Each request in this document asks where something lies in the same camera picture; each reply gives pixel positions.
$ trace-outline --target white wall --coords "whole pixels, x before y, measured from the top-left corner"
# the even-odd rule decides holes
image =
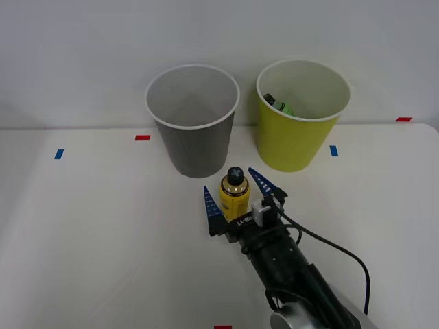
[[[149,126],[146,84],[214,64],[254,123],[268,63],[308,57],[354,86],[342,122],[439,122],[437,0],[3,0],[0,127]]]

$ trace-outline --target red tape marker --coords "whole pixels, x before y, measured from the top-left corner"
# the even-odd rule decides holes
[[[409,122],[410,120],[412,120],[412,117],[399,117],[397,120],[395,120],[396,122]]]
[[[136,135],[136,141],[148,141],[151,139],[151,135]]]

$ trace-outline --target black cable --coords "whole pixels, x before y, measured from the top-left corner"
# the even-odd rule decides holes
[[[344,249],[343,247],[340,247],[339,245],[336,245],[334,242],[330,242],[329,240],[322,238],[320,235],[317,235],[316,233],[313,233],[312,231],[310,231],[310,230],[304,228],[303,226],[301,226],[300,224],[296,223],[291,218],[289,218],[281,209],[279,209],[276,206],[276,204],[274,204],[274,202],[272,202],[272,204],[270,204],[270,205],[273,209],[275,209],[277,211],[277,213],[279,213],[283,218],[285,218],[289,223],[291,223],[295,228],[297,228],[299,230],[299,232],[303,231],[306,234],[308,234],[309,236],[312,236],[313,238],[315,238],[323,243],[326,243],[327,245],[330,245],[331,247],[333,247],[337,250],[340,250],[341,252],[344,252],[345,254],[354,258],[361,265],[361,267],[363,267],[364,274],[366,276],[366,296],[364,299],[364,311],[363,312],[364,312],[364,314],[367,315],[368,311],[369,311],[369,299],[370,299],[370,276],[369,276],[368,268],[363,263],[363,261],[358,256],[356,256],[352,252],[350,252],[349,250]]]
[[[274,231],[277,230],[282,230],[285,228],[296,228],[297,226],[296,224],[284,224],[284,225],[279,225],[279,226],[274,226],[273,228],[270,228],[269,230],[265,230],[259,234],[257,234],[253,239],[251,239],[250,241],[248,241],[242,248],[241,248],[241,253],[243,253],[244,255],[248,254],[250,247],[252,247],[252,245],[258,241],[261,237],[268,235],[270,233],[273,233]],[[302,232],[300,230],[299,231],[299,237],[297,238],[296,244],[298,244],[302,238]]]
[[[299,245],[300,240],[302,240],[302,230],[299,230],[298,228],[296,229],[299,232],[299,236],[297,237],[296,244]]]

